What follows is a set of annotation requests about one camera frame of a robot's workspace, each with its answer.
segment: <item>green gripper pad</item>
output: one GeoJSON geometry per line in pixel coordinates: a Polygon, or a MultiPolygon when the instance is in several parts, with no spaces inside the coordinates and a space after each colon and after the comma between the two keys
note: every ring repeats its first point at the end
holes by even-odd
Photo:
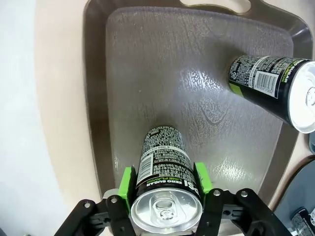
{"type": "Polygon", "coordinates": [[[126,167],[118,190],[118,195],[121,196],[121,198],[124,199],[126,202],[128,212],[130,212],[132,195],[135,189],[135,178],[135,168],[133,166],[126,167]]]}
{"type": "Polygon", "coordinates": [[[210,192],[213,186],[212,186],[206,165],[203,162],[195,162],[195,166],[198,172],[198,177],[200,180],[202,192],[204,194],[207,194],[210,192]]]}

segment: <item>barcode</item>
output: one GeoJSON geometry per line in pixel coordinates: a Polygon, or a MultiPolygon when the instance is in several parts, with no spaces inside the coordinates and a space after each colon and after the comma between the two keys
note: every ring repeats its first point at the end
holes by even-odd
{"type": "Polygon", "coordinates": [[[279,75],[257,71],[254,89],[275,97],[276,85],[279,75]]]}
{"type": "Polygon", "coordinates": [[[153,172],[153,153],[144,158],[139,166],[137,184],[145,179],[146,177],[152,175],[153,172]]]}

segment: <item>can lying on side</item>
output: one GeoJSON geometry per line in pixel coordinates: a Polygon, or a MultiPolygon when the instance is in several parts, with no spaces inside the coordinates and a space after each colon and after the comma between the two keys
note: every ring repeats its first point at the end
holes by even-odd
{"type": "Polygon", "coordinates": [[[196,224],[202,205],[182,135],[169,126],[145,137],[131,217],[142,229],[160,234],[196,224]]]}
{"type": "Polygon", "coordinates": [[[298,131],[315,131],[315,61],[244,55],[232,63],[229,83],[298,131]]]}

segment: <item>gray floor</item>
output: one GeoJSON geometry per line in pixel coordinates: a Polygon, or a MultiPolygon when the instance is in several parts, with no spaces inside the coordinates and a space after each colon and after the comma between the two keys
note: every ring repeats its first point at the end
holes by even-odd
{"type": "Polygon", "coordinates": [[[51,236],[66,208],[41,127],[34,80],[35,0],[0,1],[0,228],[51,236]]]}

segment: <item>can rim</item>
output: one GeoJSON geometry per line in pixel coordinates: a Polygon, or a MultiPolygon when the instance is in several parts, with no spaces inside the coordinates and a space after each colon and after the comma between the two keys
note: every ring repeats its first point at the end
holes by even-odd
{"type": "Polygon", "coordinates": [[[169,233],[174,233],[174,232],[178,232],[178,231],[185,231],[189,228],[191,228],[192,226],[194,226],[200,219],[201,214],[202,214],[202,204],[200,202],[200,200],[191,192],[188,192],[184,189],[179,189],[179,188],[157,188],[157,189],[152,189],[148,192],[145,192],[144,194],[140,195],[132,204],[131,207],[131,218],[133,219],[134,223],[139,226],[140,228],[151,232],[151,233],[159,233],[159,234],[169,234],[169,233]],[[135,206],[136,204],[145,196],[153,193],[153,192],[157,192],[157,191],[177,191],[177,192],[183,192],[188,194],[190,197],[192,197],[196,203],[197,203],[197,214],[194,218],[192,218],[191,220],[189,220],[188,222],[175,226],[175,227],[169,227],[169,228],[160,228],[160,227],[155,227],[155,226],[151,226],[148,225],[147,223],[144,223],[136,214],[135,212],[135,206]]]}
{"type": "Polygon", "coordinates": [[[309,64],[313,64],[313,66],[315,67],[315,61],[309,61],[309,62],[303,64],[303,65],[302,65],[300,68],[298,68],[298,70],[296,71],[296,73],[295,73],[295,75],[294,75],[294,77],[293,77],[293,79],[292,79],[290,89],[289,89],[288,103],[287,103],[288,116],[289,116],[289,119],[290,119],[291,124],[293,125],[293,127],[294,127],[297,131],[299,131],[299,132],[301,132],[301,133],[304,133],[304,134],[309,134],[309,133],[312,133],[312,132],[315,131],[315,121],[314,121],[312,124],[310,124],[309,126],[307,126],[307,127],[300,127],[300,126],[298,126],[298,124],[297,124],[297,123],[292,119],[292,117],[291,117],[290,100],[291,100],[292,88],[293,88],[294,82],[295,82],[295,80],[296,80],[296,77],[297,77],[299,71],[300,71],[302,68],[304,68],[306,65],[309,65],[309,64]]]}

